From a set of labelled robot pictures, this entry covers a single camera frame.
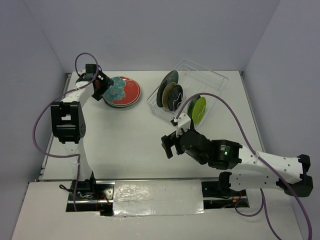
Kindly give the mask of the white plate with red back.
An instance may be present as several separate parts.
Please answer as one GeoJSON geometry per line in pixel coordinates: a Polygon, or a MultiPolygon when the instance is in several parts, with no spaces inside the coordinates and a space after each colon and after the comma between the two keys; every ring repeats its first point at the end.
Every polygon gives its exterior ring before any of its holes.
{"type": "Polygon", "coordinates": [[[114,105],[128,105],[139,100],[141,87],[135,80],[125,76],[111,79],[114,84],[103,94],[103,99],[114,105]]]}

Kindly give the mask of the red plate with teal flower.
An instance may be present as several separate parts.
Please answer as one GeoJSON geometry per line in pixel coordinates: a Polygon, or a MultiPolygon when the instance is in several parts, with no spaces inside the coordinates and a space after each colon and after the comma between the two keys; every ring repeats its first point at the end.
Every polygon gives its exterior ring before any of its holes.
{"type": "Polygon", "coordinates": [[[109,107],[116,108],[116,109],[122,109],[122,108],[128,108],[128,107],[131,107],[131,106],[135,105],[139,100],[137,100],[137,101],[135,101],[135,102],[133,102],[131,104],[111,104],[110,102],[108,102],[105,99],[103,99],[103,101],[109,107]]]}

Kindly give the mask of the lime green plate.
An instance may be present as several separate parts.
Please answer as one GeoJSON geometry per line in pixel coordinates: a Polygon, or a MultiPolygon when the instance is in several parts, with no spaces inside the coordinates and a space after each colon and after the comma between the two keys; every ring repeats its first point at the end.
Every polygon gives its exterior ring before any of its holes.
{"type": "Polygon", "coordinates": [[[206,113],[206,105],[207,101],[206,98],[203,96],[197,99],[197,101],[195,102],[191,114],[191,118],[193,120],[194,125],[198,125],[202,121],[206,113]]]}

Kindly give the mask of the blue patterned dark-rimmed plate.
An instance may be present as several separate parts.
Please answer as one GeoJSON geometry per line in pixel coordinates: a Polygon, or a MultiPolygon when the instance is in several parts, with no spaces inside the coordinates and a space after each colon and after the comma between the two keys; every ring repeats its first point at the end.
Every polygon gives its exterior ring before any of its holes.
{"type": "Polygon", "coordinates": [[[192,100],[189,102],[187,108],[187,115],[193,120],[193,123],[195,125],[197,125],[200,122],[200,106],[196,105],[200,98],[200,95],[193,97],[192,100]]]}

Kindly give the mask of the teal glazed brown-rimmed plate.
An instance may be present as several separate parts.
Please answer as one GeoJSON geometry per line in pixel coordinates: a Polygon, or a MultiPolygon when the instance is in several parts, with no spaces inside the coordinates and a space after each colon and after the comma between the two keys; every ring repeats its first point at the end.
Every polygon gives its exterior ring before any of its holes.
{"type": "Polygon", "coordinates": [[[178,83],[179,81],[179,74],[176,70],[172,70],[170,71],[162,80],[162,82],[159,85],[158,91],[157,91],[157,95],[156,95],[156,104],[158,107],[162,108],[163,102],[162,102],[162,96],[164,93],[164,90],[166,88],[166,86],[170,83],[178,83]]]}

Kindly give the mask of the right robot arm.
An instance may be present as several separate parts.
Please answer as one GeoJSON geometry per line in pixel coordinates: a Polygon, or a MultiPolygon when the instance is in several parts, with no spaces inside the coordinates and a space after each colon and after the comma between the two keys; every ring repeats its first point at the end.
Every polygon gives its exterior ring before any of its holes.
{"type": "Polygon", "coordinates": [[[237,142],[209,140],[194,129],[178,135],[164,135],[161,145],[167,158],[172,158],[172,147],[178,155],[187,154],[201,165],[219,170],[217,190],[223,196],[248,189],[283,190],[286,195],[308,197],[313,190],[313,179],[307,174],[310,157],[282,157],[265,152],[252,153],[237,142]]]}

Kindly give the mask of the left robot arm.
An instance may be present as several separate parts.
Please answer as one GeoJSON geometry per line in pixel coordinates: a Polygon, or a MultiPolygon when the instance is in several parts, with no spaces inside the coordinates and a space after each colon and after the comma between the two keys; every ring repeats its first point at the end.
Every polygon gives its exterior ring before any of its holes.
{"type": "Polygon", "coordinates": [[[75,90],[50,105],[53,136],[62,144],[65,154],[70,156],[73,173],[70,190],[88,200],[97,196],[98,186],[84,148],[87,127],[83,106],[89,98],[100,101],[113,84],[114,81],[98,65],[86,64],[75,82],[75,90]]]}

